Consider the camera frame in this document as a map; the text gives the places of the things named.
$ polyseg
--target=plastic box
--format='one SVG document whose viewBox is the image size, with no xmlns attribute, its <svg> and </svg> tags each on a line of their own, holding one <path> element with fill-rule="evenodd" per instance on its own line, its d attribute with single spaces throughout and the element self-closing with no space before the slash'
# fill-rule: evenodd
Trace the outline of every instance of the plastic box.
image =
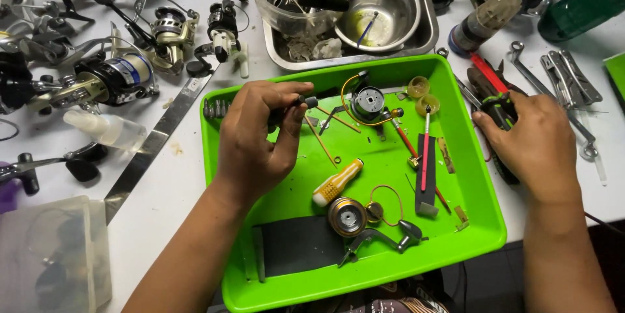
<svg viewBox="0 0 625 313">
<path fill-rule="evenodd" d="M 349 77 L 365 69 L 369 70 L 370 85 L 381 88 L 385 93 L 386 106 L 390 109 L 401 107 L 406 112 L 400 119 L 400 126 L 415 147 L 418 133 L 424 132 L 425 119 L 415 111 L 415 100 L 407 98 L 400 101 L 396 94 L 390 92 L 402 91 L 415 76 L 428 78 L 431 86 L 429 93 L 441 102 L 440 110 L 431 119 L 430 135 L 445 138 L 456 169 L 456 173 L 448 173 L 439 147 L 431 145 L 430 148 L 436 150 L 436 185 L 452 209 L 457 205 L 462 207 L 470 226 L 454 233 L 461 222 L 456 213 L 448 214 L 438 199 L 434 204 L 440 209 L 436 218 L 418 217 L 414 213 L 412 187 L 415 172 L 407 163 L 410 153 L 392 125 L 383 125 L 386 140 L 381 141 L 374 128 L 360 125 L 362 133 L 356 133 L 331 120 L 330 127 L 321 138 L 333 157 L 341 157 L 339 169 L 354 158 L 364 161 L 361 173 L 341 195 L 366 204 L 373 187 L 379 184 L 394 187 L 402 199 L 404 219 L 420 227 L 429 240 L 408 248 L 403 254 L 390 250 L 379 240 L 365 242 L 357 251 L 359 260 L 355 263 L 347 263 L 341 268 L 331 265 L 268 277 L 265 283 L 261 283 L 257 276 L 252 226 L 327 214 L 327 207 L 319 208 L 311 198 L 313 190 L 338 169 L 332 166 L 308 125 L 302 125 L 295 168 L 277 188 L 254 205 L 232 247 L 222 282 L 224 303 L 231 312 L 284 307 L 384 284 L 491 252 L 506 242 L 506 226 L 484 155 L 449 62 L 443 57 L 431 54 L 370 61 L 296 73 L 271 81 L 311 81 L 315 91 L 321 92 L 332 87 L 340 88 Z M 217 99 L 232 100 L 239 88 L 211 92 L 205 98 L 210 103 Z M 339 97 L 319 101 L 319 106 L 328 111 L 339 104 Z M 308 114 L 320 120 L 327 118 L 317 109 L 309 110 Z M 345 112 L 338 113 L 338 117 L 352 122 Z M 221 120 L 201 117 L 201 121 L 206 182 L 210 183 L 217 166 Z M 275 136 L 275 133 L 271 134 L 270 139 Z M 380 189 L 374 194 L 374 199 L 383 205 L 389 221 L 397 221 L 399 205 L 392 191 Z M 396 242 L 402 237 L 397 227 L 381 223 L 375 228 Z"/>
<path fill-rule="evenodd" d="M 95 312 L 112 295 L 108 246 L 102 200 L 0 215 L 0 312 Z"/>
</svg>

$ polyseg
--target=wrench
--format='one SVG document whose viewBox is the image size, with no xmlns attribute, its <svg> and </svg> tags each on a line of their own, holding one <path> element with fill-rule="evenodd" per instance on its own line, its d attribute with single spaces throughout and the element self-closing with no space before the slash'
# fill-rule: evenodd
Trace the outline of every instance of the wrench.
<svg viewBox="0 0 625 313">
<path fill-rule="evenodd" d="M 512 53 L 510 61 L 512 62 L 514 67 L 517 68 L 517 70 L 519 70 L 521 74 L 527 79 L 527 81 L 529 81 L 529 83 L 531 83 L 536 88 L 538 92 L 546 94 L 558 101 L 558 99 L 547 89 L 547 87 L 545 87 L 545 85 L 543 85 L 543 83 L 540 82 L 540 80 L 536 76 L 534 76 L 534 74 L 532 74 L 532 72 L 527 69 L 525 65 L 523 65 L 519 60 L 519 56 L 521 55 L 521 52 L 524 48 L 525 45 L 523 45 L 523 43 L 519 41 L 512 42 L 510 44 L 510 52 Z M 579 133 L 581 133 L 582 136 L 586 139 L 586 142 L 582 145 L 582 151 L 584 153 L 582 157 L 588 157 L 590 159 L 594 159 L 595 157 L 597 157 L 599 155 L 599 152 L 597 152 L 597 149 L 594 148 L 594 142 L 596 141 L 596 138 L 584 127 L 584 125 L 582 125 L 582 123 L 579 122 L 572 110 L 567 110 L 566 116 L 569 118 L 569 121 L 573 124 L 573 126 L 575 126 L 575 128 L 579 131 Z"/>
</svg>

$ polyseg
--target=stainless steel bowl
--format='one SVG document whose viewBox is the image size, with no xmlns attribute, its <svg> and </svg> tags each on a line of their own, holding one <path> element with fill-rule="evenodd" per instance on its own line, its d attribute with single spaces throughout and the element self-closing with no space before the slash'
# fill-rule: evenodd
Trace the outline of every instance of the stainless steel bowl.
<svg viewBox="0 0 625 313">
<path fill-rule="evenodd" d="M 349 46 L 363 51 L 389 51 L 400 49 L 414 34 L 421 18 L 418 0 L 349 0 L 349 11 L 336 23 L 336 34 Z M 374 17 L 371 28 L 360 46 L 362 36 Z"/>
</svg>

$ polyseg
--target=white table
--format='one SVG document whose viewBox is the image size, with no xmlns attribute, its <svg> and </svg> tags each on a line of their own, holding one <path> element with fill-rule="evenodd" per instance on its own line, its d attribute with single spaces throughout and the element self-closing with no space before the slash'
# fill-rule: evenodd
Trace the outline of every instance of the white table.
<svg viewBox="0 0 625 313">
<path fill-rule="evenodd" d="M 35 3 L 40 5 L 43 1 L 46 0 L 35 0 Z M 200 13 L 201 21 L 196 45 L 208 43 L 206 19 L 209 6 L 221 0 L 175 1 Z M 133 3 L 134 0 L 117 1 L 117 4 L 128 14 L 131 13 Z M 109 35 L 109 21 L 114 21 L 118 27 L 123 25 L 123 21 L 104 6 L 97 5 L 90 0 L 75 0 L 75 4 L 80 14 L 96 18 L 97 22 L 94 26 L 83 29 L 82 33 L 74 39 L 74 44 Z M 148 8 L 153 9 L 156 6 L 156 2 L 150 4 Z M 253 0 L 244 8 L 250 17 L 250 25 L 245 32 L 241 33 L 240 39 L 249 44 L 251 57 L 249 79 L 268 79 L 287 74 L 279 69 L 266 53 L 261 17 Z M 440 36 L 437 48 L 448 47 L 449 31 L 472 10 L 468 0 L 458 0 L 451 6 L 449 12 L 438 18 Z M 237 12 L 239 28 L 242 29 L 245 27 L 246 18 L 238 9 Z M 146 10 L 144 14 L 149 16 L 149 20 L 154 19 L 151 9 Z M 625 27 L 622 25 L 624 21 L 625 14 L 621 14 L 563 46 L 573 53 L 579 67 L 604 97 L 603 102 L 593 104 L 592 109 L 605 113 L 591 115 L 590 120 L 591 130 L 597 136 L 597 146 L 607 170 L 607 186 L 601 186 L 593 164 L 581 157 L 577 161 L 577 173 L 582 185 L 584 206 L 589 213 L 604 221 L 625 218 L 625 198 L 621 193 L 625 189 L 625 178 L 621 177 L 623 171 L 621 158 L 625 155 L 625 143 L 622 142 L 625 138 L 625 117 L 609 86 L 601 61 L 603 58 L 625 51 L 623 42 Z M 72 22 L 77 28 L 82 26 L 81 22 Z M 130 39 L 125 30 L 122 32 Z M 526 45 L 521 57 L 522 62 L 547 87 L 551 87 L 539 64 L 539 57 L 548 50 L 556 48 L 538 35 L 535 29 L 535 19 L 515 18 L 512 23 L 483 45 L 480 53 L 497 65 L 508 51 L 510 43 L 515 40 L 521 40 Z M 449 55 L 449 62 L 457 75 L 465 79 L 465 70 L 471 63 L 458 58 L 453 53 Z M 505 67 L 506 78 L 510 82 L 529 93 L 534 92 L 509 61 L 506 61 Z M 56 74 L 53 70 L 42 68 L 33 70 L 33 73 L 35 77 L 45 73 Z M 103 111 L 131 118 L 152 128 L 164 112 L 163 104 L 170 98 L 174 98 L 187 80 L 186 73 L 183 73 L 181 77 L 164 77 L 164 75 L 160 77 L 161 94 L 158 99 L 135 101 L 122 108 L 103 107 Z M 244 82 L 245 80 L 241 79 L 238 73 L 232 72 L 230 64 L 222 64 L 200 97 L 207 92 L 240 85 Z M 121 310 L 135 286 L 204 190 L 204 164 L 198 114 L 200 101 L 195 102 L 109 225 L 113 276 L 113 300 L 106 308 L 109 312 Z M 13 161 L 17 154 L 25 151 L 32 153 L 35 159 L 58 157 L 88 143 L 90 140 L 86 135 L 62 121 L 63 113 L 63 111 L 55 110 L 51 116 L 39 117 L 36 114 L 29 114 L 24 108 L 4 117 L 18 123 L 21 133 L 13 140 L 0 144 L 0 160 Z M 10 131 L 11 128 L 6 124 L 0 124 L 0 136 L 6 136 Z M 119 151 L 112 153 L 100 166 L 101 180 L 89 188 L 75 181 L 63 166 L 40 168 L 37 170 L 37 175 L 41 191 L 34 197 L 20 195 L 19 207 L 84 194 L 93 199 L 102 199 L 128 164 L 129 157 Z M 508 241 L 520 240 L 526 214 L 524 192 L 520 188 L 507 186 L 499 176 L 495 175 L 492 163 L 489 163 L 488 167 L 506 222 Z"/>
</svg>

